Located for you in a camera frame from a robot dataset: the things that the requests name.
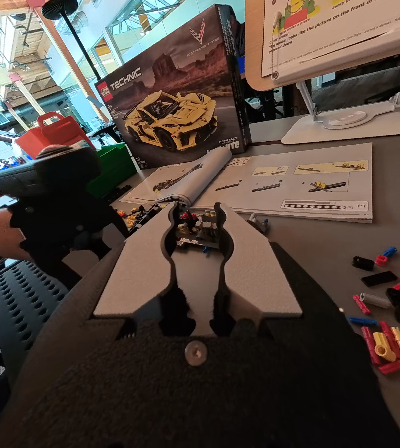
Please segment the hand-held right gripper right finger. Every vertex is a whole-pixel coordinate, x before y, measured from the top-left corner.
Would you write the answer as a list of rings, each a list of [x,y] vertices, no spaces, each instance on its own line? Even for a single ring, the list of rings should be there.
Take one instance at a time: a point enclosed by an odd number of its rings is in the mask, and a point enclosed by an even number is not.
[[[218,289],[210,327],[229,336],[241,319],[256,328],[273,318],[298,318],[303,311],[269,240],[224,203],[215,203],[219,250]]]

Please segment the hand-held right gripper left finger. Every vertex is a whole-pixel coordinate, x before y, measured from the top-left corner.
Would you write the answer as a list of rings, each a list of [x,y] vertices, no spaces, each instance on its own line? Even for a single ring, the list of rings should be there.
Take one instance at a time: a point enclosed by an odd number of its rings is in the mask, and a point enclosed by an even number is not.
[[[155,320],[166,336],[189,336],[195,320],[179,288],[172,254],[179,203],[171,202],[128,237],[93,312],[96,318]]]

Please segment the lego car chassis assembly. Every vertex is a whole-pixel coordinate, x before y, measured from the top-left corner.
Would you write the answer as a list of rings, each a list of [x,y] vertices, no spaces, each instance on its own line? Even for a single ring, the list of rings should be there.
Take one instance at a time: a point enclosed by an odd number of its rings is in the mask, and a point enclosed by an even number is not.
[[[267,238],[256,228],[249,228],[242,216],[224,203],[215,203],[215,221],[207,216],[206,221],[182,220],[180,203],[167,204],[165,211],[153,205],[138,222],[142,234],[130,232],[124,241],[118,263],[134,259],[136,263],[172,263],[170,257],[181,243],[195,242],[196,245],[217,249],[224,255],[224,262],[231,269],[244,259],[265,266],[270,259],[276,260]]]

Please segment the pile of small lego pins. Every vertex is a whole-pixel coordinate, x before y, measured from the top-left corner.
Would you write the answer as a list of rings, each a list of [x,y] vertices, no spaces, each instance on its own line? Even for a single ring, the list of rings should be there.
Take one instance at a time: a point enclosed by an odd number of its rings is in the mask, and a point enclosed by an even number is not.
[[[360,328],[371,363],[383,375],[400,371],[400,278],[380,270],[397,252],[389,247],[375,260],[355,256],[352,261],[369,275],[360,279],[365,291],[352,296],[364,316],[348,316],[348,320]]]

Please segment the lego instruction booklet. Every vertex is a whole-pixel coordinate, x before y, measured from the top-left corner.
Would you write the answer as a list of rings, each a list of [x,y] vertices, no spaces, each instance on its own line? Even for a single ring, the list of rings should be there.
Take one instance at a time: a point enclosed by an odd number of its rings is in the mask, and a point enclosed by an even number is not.
[[[372,143],[232,158],[218,147],[192,162],[158,168],[121,201],[179,201],[195,210],[370,224]]]

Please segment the lego set box yellow car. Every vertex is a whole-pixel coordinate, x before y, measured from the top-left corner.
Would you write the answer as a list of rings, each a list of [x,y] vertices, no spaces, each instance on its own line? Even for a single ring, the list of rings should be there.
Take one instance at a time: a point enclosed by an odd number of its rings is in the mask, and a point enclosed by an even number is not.
[[[95,83],[141,169],[251,143],[230,5],[214,4]]]

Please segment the red plastic box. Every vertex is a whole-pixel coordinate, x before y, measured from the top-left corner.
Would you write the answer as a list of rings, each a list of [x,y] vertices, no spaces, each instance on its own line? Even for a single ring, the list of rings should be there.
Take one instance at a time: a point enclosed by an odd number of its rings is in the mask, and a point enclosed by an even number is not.
[[[15,143],[33,160],[49,145],[89,145],[96,149],[72,116],[48,112],[37,118],[37,126],[17,138]]]

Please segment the green plastic bin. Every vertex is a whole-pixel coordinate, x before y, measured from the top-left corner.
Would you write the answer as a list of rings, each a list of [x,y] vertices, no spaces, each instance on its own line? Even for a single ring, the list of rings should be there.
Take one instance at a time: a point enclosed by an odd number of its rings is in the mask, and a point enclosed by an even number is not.
[[[102,174],[91,181],[86,188],[95,198],[101,198],[137,173],[125,143],[102,146],[97,155]]]

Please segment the wooden document stand white base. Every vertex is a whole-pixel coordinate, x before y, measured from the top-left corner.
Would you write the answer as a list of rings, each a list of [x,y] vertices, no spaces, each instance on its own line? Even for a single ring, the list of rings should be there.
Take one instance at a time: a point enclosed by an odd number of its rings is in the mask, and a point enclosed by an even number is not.
[[[400,31],[385,33],[345,48],[354,48],[353,55],[344,56],[343,50],[332,52],[309,61],[309,64],[317,63],[316,66],[302,65],[299,74],[289,75],[286,80],[272,80],[271,76],[261,76],[264,2],[245,1],[244,74],[247,82],[257,91],[269,91],[295,83],[309,111],[309,115],[298,120],[282,138],[283,144],[400,135],[400,89],[383,102],[319,112],[305,84],[307,79],[400,54]]]

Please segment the printed paper sheet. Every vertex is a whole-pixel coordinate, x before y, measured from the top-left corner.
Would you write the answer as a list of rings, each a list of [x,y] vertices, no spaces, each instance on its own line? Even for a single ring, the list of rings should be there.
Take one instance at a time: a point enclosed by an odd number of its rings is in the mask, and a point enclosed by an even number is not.
[[[309,61],[400,31],[400,1],[265,1],[261,76],[286,80]]]

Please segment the small black lego frame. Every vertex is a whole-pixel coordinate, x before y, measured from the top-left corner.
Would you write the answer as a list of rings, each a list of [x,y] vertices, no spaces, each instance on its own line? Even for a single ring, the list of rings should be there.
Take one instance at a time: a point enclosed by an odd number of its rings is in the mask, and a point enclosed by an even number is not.
[[[107,204],[112,204],[113,202],[121,198],[123,195],[125,195],[125,193],[128,192],[131,188],[132,188],[131,185],[125,185],[122,188],[115,187],[110,192],[102,196],[102,199]]]

